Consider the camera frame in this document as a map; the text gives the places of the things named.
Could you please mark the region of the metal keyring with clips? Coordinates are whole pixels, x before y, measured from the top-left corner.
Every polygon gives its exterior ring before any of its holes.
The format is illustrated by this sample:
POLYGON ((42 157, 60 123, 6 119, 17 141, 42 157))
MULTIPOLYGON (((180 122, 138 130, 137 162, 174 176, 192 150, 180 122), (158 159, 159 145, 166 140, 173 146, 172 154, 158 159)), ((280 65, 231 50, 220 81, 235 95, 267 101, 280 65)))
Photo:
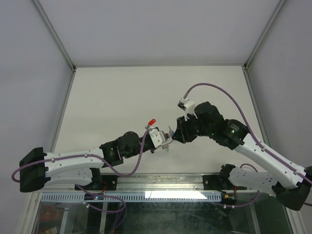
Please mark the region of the metal keyring with clips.
POLYGON ((163 144, 161 144, 161 148, 165 150, 166 152, 168 152, 170 144, 173 142, 172 134, 166 134, 166 137, 167 137, 167 140, 163 144))

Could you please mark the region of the key with red tag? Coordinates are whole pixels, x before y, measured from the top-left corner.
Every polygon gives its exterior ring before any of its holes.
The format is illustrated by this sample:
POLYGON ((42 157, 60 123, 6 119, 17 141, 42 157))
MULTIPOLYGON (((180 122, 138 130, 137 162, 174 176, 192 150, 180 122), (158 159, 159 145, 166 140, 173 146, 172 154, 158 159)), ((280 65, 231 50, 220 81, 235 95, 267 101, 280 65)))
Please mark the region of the key with red tag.
POLYGON ((151 119, 147 125, 145 126, 145 129, 152 129, 153 128, 153 125, 155 124, 156 120, 153 118, 151 119))

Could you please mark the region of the key with blue tag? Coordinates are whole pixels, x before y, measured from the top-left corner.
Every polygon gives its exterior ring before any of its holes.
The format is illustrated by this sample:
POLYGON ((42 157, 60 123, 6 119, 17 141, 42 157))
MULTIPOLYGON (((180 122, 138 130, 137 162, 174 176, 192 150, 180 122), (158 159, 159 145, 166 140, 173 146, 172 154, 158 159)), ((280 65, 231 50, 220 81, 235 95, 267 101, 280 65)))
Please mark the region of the key with blue tag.
POLYGON ((171 129, 170 126, 168 126, 168 128, 169 128, 168 136, 172 137, 174 135, 174 131, 171 129))

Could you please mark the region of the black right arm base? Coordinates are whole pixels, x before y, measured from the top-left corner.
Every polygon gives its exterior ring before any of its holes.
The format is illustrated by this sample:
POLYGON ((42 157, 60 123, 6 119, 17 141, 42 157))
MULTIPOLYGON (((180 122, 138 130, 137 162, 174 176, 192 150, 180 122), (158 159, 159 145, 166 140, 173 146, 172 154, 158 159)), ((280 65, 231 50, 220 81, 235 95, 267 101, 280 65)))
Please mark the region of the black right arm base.
POLYGON ((225 193, 226 190, 234 190, 235 185, 230 182, 230 172, 236 168, 232 164, 225 164, 221 166, 221 170, 217 174, 203 175, 202 182, 204 190, 216 190, 225 193))

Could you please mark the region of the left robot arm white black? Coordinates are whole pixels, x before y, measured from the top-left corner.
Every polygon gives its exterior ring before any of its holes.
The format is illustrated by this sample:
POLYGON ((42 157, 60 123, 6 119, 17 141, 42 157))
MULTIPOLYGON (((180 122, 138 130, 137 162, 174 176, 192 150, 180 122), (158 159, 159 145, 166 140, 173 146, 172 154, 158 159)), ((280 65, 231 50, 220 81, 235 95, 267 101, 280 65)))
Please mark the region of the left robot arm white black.
POLYGON ((102 184, 101 168, 113 168, 122 164, 125 158, 152 152, 168 138, 169 134, 152 128, 142 137, 129 131, 116 140, 86 151, 56 154, 46 153, 42 147, 34 148, 19 162, 19 190, 30 193, 60 184, 98 189, 102 184))

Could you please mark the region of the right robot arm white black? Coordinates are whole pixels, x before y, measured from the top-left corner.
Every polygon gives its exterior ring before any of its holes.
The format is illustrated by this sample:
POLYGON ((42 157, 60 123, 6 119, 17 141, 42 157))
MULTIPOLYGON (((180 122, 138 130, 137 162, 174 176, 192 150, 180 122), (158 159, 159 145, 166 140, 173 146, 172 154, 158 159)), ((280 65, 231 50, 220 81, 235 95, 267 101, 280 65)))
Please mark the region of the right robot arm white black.
POLYGON ((255 173, 225 164, 218 175, 220 187, 228 189, 234 185, 259 190, 275 197, 291 210, 299 211, 302 208, 312 187, 311 167, 304 168, 286 159, 253 136, 243 123, 224 119, 209 102, 196 105, 182 98, 178 107, 184 111, 184 116, 177 119, 173 140, 188 143, 197 137, 209 137, 265 169, 264 173, 255 173))

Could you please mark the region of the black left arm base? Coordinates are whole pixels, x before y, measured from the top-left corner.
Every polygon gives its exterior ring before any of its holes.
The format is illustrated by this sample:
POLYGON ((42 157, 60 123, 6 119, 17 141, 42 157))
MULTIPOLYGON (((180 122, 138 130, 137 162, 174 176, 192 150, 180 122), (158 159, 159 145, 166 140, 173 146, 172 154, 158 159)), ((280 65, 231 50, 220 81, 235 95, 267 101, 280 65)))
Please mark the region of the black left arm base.
POLYGON ((91 182, 81 187, 88 191, 115 191, 117 189, 117 175, 102 175, 100 169, 91 168, 91 182))

